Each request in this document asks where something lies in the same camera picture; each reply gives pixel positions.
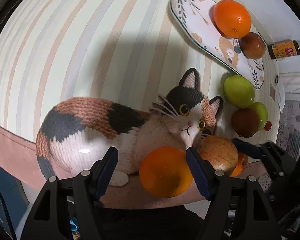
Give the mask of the small red cherry tomato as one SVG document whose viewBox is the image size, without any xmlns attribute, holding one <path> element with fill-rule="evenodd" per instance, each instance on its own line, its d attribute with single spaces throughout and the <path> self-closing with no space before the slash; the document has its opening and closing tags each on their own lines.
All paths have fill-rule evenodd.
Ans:
<svg viewBox="0 0 300 240">
<path fill-rule="evenodd" d="M 264 126 L 265 131 L 270 131 L 272 128 L 272 123 L 270 121 L 267 121 L 266 125 Z"/>
</svg>

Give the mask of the brownish pomegranate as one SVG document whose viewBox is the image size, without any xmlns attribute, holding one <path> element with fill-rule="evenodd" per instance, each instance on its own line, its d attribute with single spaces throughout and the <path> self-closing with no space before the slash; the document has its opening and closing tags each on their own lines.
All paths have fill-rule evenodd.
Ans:
<svg viewBox="0 0 300 240">
<path fill-rule="evenodd" d="M 228 138 L 216 135 L 200 141 L 199 155 L 209 161 L 215 170 L 222 170 L 229 176 L 238 162 L 238 151 L 234 144 Z"/>
</svg>

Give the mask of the dark red apple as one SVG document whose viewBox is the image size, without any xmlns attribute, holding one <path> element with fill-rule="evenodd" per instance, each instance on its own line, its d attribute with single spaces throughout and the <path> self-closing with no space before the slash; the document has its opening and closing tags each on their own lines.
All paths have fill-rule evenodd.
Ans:
<svg viewBox="0 0 300 240">
<path fill-rule="evenodd" d="M 252 137 L 258 130 L 258 114 L 250 108 L 238 109 L 232 115 L 231 125 L 240 137 Z"/>
</svg>

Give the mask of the small green apple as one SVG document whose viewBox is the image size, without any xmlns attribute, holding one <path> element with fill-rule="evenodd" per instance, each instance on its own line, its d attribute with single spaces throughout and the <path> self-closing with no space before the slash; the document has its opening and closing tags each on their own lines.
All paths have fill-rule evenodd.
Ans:
<svg viewBox="0 0 300 240">
<path fill-rule="evenodd" d="M 255 102 L 250 106 L 250 108 L 258 114 L 258 131 L 264 129 L 268 121 L 268 111 L 266 106 L 261 102 Z"/>
</svg>

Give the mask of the large orange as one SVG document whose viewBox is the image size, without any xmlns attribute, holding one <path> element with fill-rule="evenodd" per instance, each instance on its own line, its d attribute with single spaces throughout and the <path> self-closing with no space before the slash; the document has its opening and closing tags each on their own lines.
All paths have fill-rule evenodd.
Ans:
<svg viewBox="0 0 300 240">
<path fill-rule="evenodd" d="M 143 188 L 159 198 L 176 197 L 193 182 L 186 153 L 172 146 L 160 147 L 149 153 L 141 163 L 139 177 Z"/>
</svg>

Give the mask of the dark red plum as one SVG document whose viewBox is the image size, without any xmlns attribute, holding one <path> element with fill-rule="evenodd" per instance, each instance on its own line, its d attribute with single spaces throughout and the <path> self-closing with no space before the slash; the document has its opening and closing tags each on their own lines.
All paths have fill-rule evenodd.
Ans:
<svg viewBox="0 0 300 240">
<path fill-rule="evenodd" d="M 240 39 L 239 45 L 245 57 L 250 59 L 260 59 L 266 52 L 266 44 L 256 33 L 248 33 Z"/>
</svg>

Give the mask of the small orange tangerine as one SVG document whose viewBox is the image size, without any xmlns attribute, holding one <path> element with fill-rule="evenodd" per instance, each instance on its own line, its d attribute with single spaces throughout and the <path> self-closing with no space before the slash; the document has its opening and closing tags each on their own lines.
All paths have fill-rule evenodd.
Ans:
<svg viewBox="0 0 300 240">
<path fill-rule="evenodd" d="M 242 152 L 238 153 L 238 162 L 237 165 L 234 169 L 234 171 L 231 174 L 231 177 L 236 177 L 242 173 L 244 170 L 245 166 L 248 163 L 248 156 Z"/>
</svg>

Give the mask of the white paper tissue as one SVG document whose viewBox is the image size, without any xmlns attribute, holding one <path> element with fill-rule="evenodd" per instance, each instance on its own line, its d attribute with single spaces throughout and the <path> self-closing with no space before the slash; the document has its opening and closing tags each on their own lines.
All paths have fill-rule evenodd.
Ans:
<svg viewBox="0 0 300 240">
<path fill-rule="evenodd" d="M 276 92 L 276 98 L 279 104 L 280 112 L 283 112 L 283 109 L 285 107 L 285 90 L 283 81 L 279 77 L 277 84 L 275 85 L 275 92 Z"/>
</svg>

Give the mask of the soy sauce bottle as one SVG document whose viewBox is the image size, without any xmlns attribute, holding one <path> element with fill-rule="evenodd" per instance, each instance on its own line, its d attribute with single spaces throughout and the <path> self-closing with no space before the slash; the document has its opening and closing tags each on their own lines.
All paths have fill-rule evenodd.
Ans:
<svg viewBox="0 0 300 240">
<path fill-rule="evenodd" d="M 300 55 L 300 42 L 285 40 L 267 46 L 271 59 L 278 60 Z"/>
</svg>

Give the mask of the striped cat tablecloth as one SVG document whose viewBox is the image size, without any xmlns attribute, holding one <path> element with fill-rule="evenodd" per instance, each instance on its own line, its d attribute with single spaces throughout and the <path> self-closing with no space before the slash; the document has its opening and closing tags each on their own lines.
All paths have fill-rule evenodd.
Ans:
<svg viewBox="0 0 300 240">
<path fill-rule="evenodd" d="M 205 95 L 222 94 L 228 70 L 193 45 L 168 4 L 22 0 L 0 32 L 0 166 L 41 189 L 37 132 L 48 111 L 73 96 L 146 111 L 191 67 Z"/>
</svg>

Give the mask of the oval floral ceramic plate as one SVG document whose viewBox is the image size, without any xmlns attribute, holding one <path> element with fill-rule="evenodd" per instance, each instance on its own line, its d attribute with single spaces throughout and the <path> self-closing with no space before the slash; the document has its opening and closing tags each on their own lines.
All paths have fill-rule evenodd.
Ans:
<svg viewBox="0 0 300 240">
<path fill-rule="evenodd" d="M 256 89 L 264 83 L 261 59 L 245 57 L 237 38 L 222 34 L 213 21 L 214 0 L 170 0 L 170 10 L 189 39 L 238 75 L 248 79 Z"/>
</svg>

